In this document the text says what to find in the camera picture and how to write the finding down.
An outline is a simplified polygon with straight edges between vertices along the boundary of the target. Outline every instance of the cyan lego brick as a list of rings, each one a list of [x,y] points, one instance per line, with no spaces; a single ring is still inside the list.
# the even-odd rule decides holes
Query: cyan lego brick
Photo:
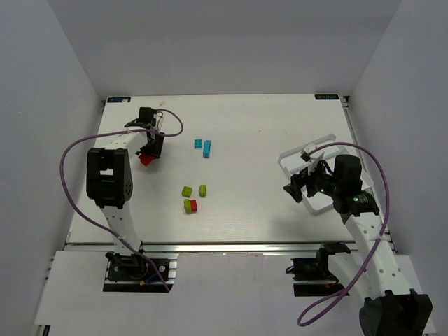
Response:
[[[195,139],[195,148],[202,148],[202,139]]]
[[[210,140],[206,140],[204,142],[204,151],[202,152],[202,155],[204,156],[204,158],[208,158],[210,156],[210,147],[211,147]]]
[[[191,196],[192,191],[193,191],[193,188],[185,186],[182,189],[182,196],[189,197],[189,196]]]

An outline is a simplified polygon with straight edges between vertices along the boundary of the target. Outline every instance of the white platform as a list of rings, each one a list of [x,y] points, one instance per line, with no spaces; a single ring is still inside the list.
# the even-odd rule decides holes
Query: white platform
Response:
[[[397,261],[421,293],[410,259]],[[102,252],[57,252],[36,324],[51,325],[50,336],[363,334],[352,297],[313,325],[297,326],[317,298],[294,297],[287,255],[181,254],[169,294],[103,293],[106,264]],[[425,332],[435,333],[431,320]]]
[[[312,94],[133,97],[106,104],[100,133],[121,130],[141,106],[166,108],[184,121],[185,131],[166,138],[162,157],[142,166],[131,162],[134,193],[130,208],[144,242],[350,242],[334,211],[314,216],[282,187],[280,153],[327,134],[351,142],[340,101],[316,101]],[[163,131],[179,126],[166,115]],[[209,159],[194,139],[210,139]],[[98,139],[104,146],[112,139]],[[206,184],[207,196],[198,195]],[[193,187],[198,211],[183,210],[183,186]],[[106,224],[85,186],[78,205]],[[112,242],[111,236],[73,217],[69,242]]]

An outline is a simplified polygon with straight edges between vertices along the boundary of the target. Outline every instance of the lego brick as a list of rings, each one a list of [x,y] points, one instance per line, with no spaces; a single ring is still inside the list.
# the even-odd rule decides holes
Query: lego brick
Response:
[[[185,209],[185,212],[191,212],[191,201],[189,199],[183,201],[183,208]]]
[[[196,212],[197,211],[196,199],[192,199],[190,205],[191,205],[191,211]]]
[[[155,157],[146,154],[140,154],[139,159],[143,166],[147,166],[151,163],[151,161],[155,159]]]
[[[205,184],[201,184],[199,186],[199,196],[205,197],[206,193],[207,193],[207,187],[205,186]]]
[[[189,197],[189,196],[191,196],[192,192],[193,192],[193,188],[185,186],[182,189],[182,196]]]
[[[204,151],[202,152],[202,155],[204,156],[204,158],[208,158],[210,156],[210,147],[211,147],[210,140],[206,140],[204,142]]]
[[[202,139],[195,139],[195,148],[202,148]]]

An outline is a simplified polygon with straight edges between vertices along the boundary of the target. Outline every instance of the white table surface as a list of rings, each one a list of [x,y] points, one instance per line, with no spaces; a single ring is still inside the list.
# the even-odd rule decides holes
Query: white table surface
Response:
[[[141,106],[170,109],[183,120],[181,136],[166,138],[162,157],[147,167],[131,159],[134,193],[130,209],[147,243],[352,241],[335,211],[311,215],[283,191],[288,183],[279,154],[328,134],[352,142],[338,100],[312,94],[132,97],[106,104],[99,133],[121,130]],[[177,121],[165,114],[162,130]],[[194,149],[194,139],[211,140],[210,158]],[[112,138],[98,139],[102,147]],[[203,199],[200,184],[207,186]],[[193,187],[197,213],[186,214],[181,191]],[[83,190],[79,207],[106,224]],[[112,242],[110,234],[75,215],[71,243]]]

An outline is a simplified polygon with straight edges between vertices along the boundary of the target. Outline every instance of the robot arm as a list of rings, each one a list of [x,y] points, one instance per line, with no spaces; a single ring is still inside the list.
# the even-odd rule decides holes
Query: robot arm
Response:
[[[367,260],[375,244],[376,251],[350,294],[363,301],[360,324],[368,336],[422,335],[432,311],[429,297],[417,294],[399,268],[387,241],[380,236],[382,226],[374,197],[362,191],[361,161],[352,155],[338,155],[334,172],[328,163],[317,163],[291,176],[283,187],[296,202],[302,201],[302,188],[307,196],[323,193],[332,197],[333,207],[353,236],[361,257]],[[343,244],[326,244],[318,251],[316,264],[310,270],[335,275],[347,287],[359,271],[349,249]]]
[[[152,108],[141,107],[139,117],[125,125],[129,133],[115,138],[103,148],[91,148],[87,154],[87,195],[95,201],[106,217],[110,228],[136,251],[141,241],[135,231],[129,209],[133,184],[130,158],[139,154],[140,161],[147,165],[159,158],[164,137],[153,132],[132,132],[135,129],[160,131],[163,116]],[[121,256],[132,252],[114,237],[114,251]]]

